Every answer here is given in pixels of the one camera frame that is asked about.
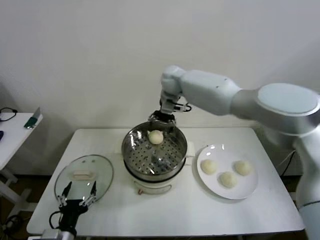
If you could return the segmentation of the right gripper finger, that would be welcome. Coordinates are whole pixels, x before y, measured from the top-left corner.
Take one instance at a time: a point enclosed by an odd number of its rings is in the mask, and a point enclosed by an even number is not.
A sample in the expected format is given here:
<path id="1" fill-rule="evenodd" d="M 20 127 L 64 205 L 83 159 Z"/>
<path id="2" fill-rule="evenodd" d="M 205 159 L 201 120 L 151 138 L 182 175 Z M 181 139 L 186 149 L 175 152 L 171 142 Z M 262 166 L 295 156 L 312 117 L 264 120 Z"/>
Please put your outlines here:
<path id="1" fill-rule="evenodd" d="M 176 119 L 175 117 L 166 117 L 160 120 L 164 127 L 162 128 L 162 132 L 166 135 L 172 134 L 176 127 Z"/>
<path id="2" fill-rule="evenodd" d="M 159 113 L 158 112 L 153 112 L 148 117 L 148 122 L 149 122 L 149 130 L 147 131 L 148 136 L 150 134 L 158 133 L 160 131 L 159 129 L 156 128 L 158 121 L 159 121 Z"/>

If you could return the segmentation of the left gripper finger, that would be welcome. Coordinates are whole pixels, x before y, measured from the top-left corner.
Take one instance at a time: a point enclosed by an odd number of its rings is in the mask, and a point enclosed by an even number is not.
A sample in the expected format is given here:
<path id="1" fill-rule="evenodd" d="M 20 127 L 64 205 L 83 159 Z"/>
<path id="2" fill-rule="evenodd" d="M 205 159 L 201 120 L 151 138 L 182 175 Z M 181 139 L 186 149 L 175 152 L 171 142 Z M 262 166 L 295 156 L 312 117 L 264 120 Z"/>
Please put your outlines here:
<path id="1" fill-rule="evenodd" d="M 96 194 L 97 194 L 97 182 L 95 181 L 92 185 L 89 196 L 84 200 L 82 200 L 79 203 L 79 205 L 84 207 L 90 207 L 96 201 Z"/>
<path id="2" fill-rule="evenodd" d="M 70 192 L 72 182 L 70 181 L 68 185 L 63 189 L 62 194 L 57 196 L 57 201 L 60 207 L 67 205 L 67 196 Z"/>

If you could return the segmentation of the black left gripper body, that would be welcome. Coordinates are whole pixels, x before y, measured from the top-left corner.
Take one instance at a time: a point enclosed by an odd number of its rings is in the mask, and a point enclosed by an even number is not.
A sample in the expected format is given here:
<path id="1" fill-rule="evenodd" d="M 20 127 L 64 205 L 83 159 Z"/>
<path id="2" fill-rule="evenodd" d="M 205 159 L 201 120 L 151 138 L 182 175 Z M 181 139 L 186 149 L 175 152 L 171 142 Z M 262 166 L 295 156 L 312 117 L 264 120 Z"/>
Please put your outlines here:
<path id="1" fill-rule="evenodd" d="M 67 200 L 65 204 L 60 204 L 59 210 L 62 218 L 58 228 L 60 230 L 75 230 L 80 215 L 88 211 L 88 206 L 82 203 L 81 199 Z"/>

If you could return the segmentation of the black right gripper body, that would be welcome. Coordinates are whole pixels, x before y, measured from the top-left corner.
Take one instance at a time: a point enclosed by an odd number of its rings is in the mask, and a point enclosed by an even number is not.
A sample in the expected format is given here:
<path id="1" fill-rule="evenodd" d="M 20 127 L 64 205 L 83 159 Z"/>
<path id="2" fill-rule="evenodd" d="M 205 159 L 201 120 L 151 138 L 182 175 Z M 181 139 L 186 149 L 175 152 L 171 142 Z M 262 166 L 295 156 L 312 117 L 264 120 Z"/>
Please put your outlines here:
<path id="1" fill-rule="evenodd" d="M 173 114 L 166 114 L 161 112 L 160 110 L 156 110 L 152 113 L 152 118 L 155 121 L 160 121 L 166 124 L 175 124 L 176 123 L 176 119 L 175 116 Z"/>

